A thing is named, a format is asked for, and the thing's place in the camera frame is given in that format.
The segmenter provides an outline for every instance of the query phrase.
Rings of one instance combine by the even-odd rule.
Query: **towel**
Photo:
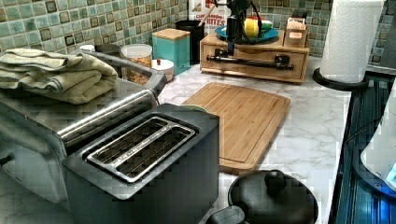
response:
[[[95,57],[39,49],[8,49],[0,57],[0,88],[22,89],[74,105],[110,91],[117,72]]]

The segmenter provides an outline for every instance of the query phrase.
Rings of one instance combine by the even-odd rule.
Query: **wooden drawer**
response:
[[[309,48],[282,47],[283,38],[269,45],[236,45],[234,58],[272,63],[278,54],[290,57],[293,70],[279,70],[269,67],[249,66],[237,63],[209,62],[207,55],[215,55],[215,49],[226,49],[226,42],[218,40],[213,34],[201,41],[201,70],[209,73],[219,73],[233,76],[274,79],[294,83],[302,83],[305,78],[305,68]]]

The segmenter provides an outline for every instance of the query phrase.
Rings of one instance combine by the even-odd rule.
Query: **cutting board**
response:
[[[209,83],[183,105],[198,105],[220,117],[220,170],[255,170],[277,134],[290,99],[265,91]]]

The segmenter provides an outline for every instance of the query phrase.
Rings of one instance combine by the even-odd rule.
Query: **black drawer handle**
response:
[[[8,155],[4,157],[3,159],[0,159],[0,166],[5,165],[7,162],[14,160],[14,156]]]
[[[290,57],[287,55],[276,55],[274,61],[261,62],[246,59],[229,58],[227,51],[222,49],[215,50],[215,56],[207,55],[206,60],[214,63],[237,63],[256,67],[272,67],[278,70],[293,70],[294,64],[290,63]]]

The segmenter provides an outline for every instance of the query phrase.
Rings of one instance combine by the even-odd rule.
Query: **tile backsplash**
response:
[[[321,57],[332,0],[253,0],[284,29],[294,9],[308,12],[310,55]],[[0,50],[30,47],[60,53],[84,44],[151,44],[153,32],[188,17],[188,0],[0,0]],[[379,64],[395,8],[388,1],[370,56]]]
[[[187,0],[0,0],[0,50],[68,53],[85,44],[151,41],[187,19]]]

